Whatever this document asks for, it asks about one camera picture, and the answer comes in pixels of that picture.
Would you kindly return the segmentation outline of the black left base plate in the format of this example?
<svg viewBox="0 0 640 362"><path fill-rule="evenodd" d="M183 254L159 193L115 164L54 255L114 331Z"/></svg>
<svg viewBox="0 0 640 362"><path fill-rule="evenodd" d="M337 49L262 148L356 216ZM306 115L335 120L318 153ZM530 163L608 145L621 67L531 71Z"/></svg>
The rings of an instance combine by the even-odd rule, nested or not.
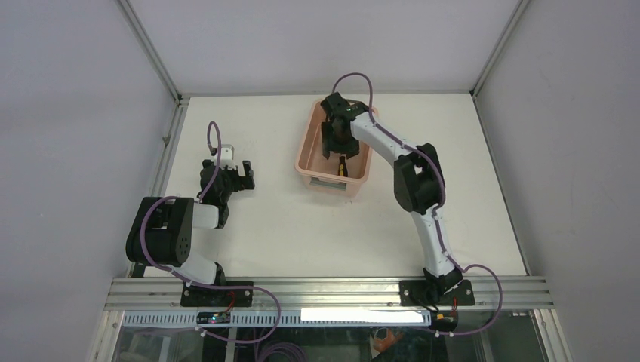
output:
<svg viewBox="0 0 640 362"><path fill-rule="evenodd" d="M252 306L253 291L251 287L253 281L227 281L226 286L230 290L213 290L211 288L183 285L183 292L180 298L182 307L211 307L227 308L233 307L247 308Z"/></svg>

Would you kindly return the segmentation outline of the pink plastic bin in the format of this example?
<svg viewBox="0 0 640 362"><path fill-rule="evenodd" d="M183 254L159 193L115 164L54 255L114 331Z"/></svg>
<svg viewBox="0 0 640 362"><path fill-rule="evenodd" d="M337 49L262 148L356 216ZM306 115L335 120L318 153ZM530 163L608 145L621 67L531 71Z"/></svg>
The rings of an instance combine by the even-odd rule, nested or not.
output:
<svg viewBox="0 0 640 362"><path fill-rule="evenodd" d="M317 99L312 105L294 162L295 170L308 189L352 198L368 180L372 149L361 143L360 153L345 160L347 175L341 176L340 156L333 154L325 158L322 154L321 123L325 120L325 112L320 103Z"/></svg>

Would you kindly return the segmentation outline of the yellow black screwdriver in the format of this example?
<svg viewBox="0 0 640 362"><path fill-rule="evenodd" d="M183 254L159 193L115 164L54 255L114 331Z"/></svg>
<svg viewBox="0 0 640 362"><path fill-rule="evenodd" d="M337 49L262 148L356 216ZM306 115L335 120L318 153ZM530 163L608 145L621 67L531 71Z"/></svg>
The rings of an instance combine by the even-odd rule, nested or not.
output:
<svg viewBox="0 0 640 362"><path fill-rule="evenodd" d="M346 165L346 157L341 155L339 157L338 175L341 177L348 177L348 169Z"/></svg>

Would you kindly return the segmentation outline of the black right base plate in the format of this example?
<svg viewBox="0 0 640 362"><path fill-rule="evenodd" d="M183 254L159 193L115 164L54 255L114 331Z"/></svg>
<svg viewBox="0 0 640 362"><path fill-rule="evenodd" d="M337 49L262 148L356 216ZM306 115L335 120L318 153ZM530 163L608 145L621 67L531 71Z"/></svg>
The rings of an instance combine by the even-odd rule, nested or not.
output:
<svg viewBox="0 0 640 362"><path fill-rule="evenodd" d="M440 293L425 280L402 280L398 283L398 292L402 306L423 306L437 308L475 305L472 284L463 279L451 290Z"/></svg>

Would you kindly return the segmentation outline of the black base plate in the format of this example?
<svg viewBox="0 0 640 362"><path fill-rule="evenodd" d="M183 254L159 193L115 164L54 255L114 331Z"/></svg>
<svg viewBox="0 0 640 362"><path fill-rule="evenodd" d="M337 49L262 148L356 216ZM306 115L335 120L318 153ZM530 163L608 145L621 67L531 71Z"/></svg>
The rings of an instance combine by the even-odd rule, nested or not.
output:
<svg viewBox="0 0 640 362"><path fill-rule="evenodd" d="M437 308L475 305L472 284L463 279L451 290L440 293L425 280L402 280L398 283L398 292L402 306L423 306Z"/></svg>
<svg viewBox="0 0 640 362"><path fill-rule="evenodd" d="M183 285L183 292L180 298L182 307L211 307L227 308L233 307L247 308L252 306L253 291L251 287L253 281L227 281L226 286L230 290L213 290L211 288Z"/></svg>

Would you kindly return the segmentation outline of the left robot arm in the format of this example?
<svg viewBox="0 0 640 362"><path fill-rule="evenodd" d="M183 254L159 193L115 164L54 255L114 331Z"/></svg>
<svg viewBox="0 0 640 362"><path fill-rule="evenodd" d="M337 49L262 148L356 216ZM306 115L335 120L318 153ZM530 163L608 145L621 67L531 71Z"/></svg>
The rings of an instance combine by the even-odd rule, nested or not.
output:
<svg viewBox="0 0 640 362"><path fill-rule="evenodd" d="M197 198L145 197L140 202L125 242L131 262L170 272L189 286L198 286L198 297L209 306L227 296L222 266L191 251L194 229L221 229L229 218L229 199L235 192L255 188L250 161L203 160L202 190Z"/></svg>

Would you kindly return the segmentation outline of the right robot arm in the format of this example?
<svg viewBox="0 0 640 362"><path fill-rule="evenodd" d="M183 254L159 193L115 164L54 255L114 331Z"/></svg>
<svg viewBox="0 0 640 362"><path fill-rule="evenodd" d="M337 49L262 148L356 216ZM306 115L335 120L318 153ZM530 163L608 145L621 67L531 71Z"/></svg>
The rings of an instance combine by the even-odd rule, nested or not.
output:
<svg viewBox="0 0 640 362"><path fill-rule="evenodd" d="M325 113L321 127L325 158L333 153L354 157L365 144L392 167L393 194L411 215L423 248L427 299L434 305L447 304L463 276L452 260L441 224L446 194L435 147L412 146L385 127L371 106L349 101L338 92L326 96L320 106Z"/></svg>

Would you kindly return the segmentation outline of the orange object under table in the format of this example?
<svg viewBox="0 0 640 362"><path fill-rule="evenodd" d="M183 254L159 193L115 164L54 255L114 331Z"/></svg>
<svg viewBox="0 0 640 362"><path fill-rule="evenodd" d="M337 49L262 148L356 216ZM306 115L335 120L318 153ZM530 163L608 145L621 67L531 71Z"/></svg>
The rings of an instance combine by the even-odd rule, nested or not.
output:
<svg viewBox="0 0 640 362"><path fill-rule="evenodd" d="M397 328L377 328L371 335L371 348L381 354L393 347L404 337L404 333Z"/></svg>

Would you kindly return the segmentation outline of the aluminium front rail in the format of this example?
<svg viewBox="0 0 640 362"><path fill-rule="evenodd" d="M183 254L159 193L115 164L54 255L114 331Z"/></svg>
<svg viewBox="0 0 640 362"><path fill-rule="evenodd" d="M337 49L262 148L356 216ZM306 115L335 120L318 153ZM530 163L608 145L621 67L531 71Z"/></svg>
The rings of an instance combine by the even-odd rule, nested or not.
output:
<svg viewBox="0 0 640 362"><path fill-rule="evenodd" d="M499 304L506 311L554 309L545 278L502 276L498 282L489 276L469 276L471 286L458 287L457 293L471 293L474 305L462 311L490 311ZM402 310L408 306L406 284L423 283L422 277L399 278L258 278L250 293L251 311L272 311L274 294L285 311L302 308L367 308ZM104 305L107 311L173 311L182 309L189 295L183 282L175 278L116 278Z"/></svg>

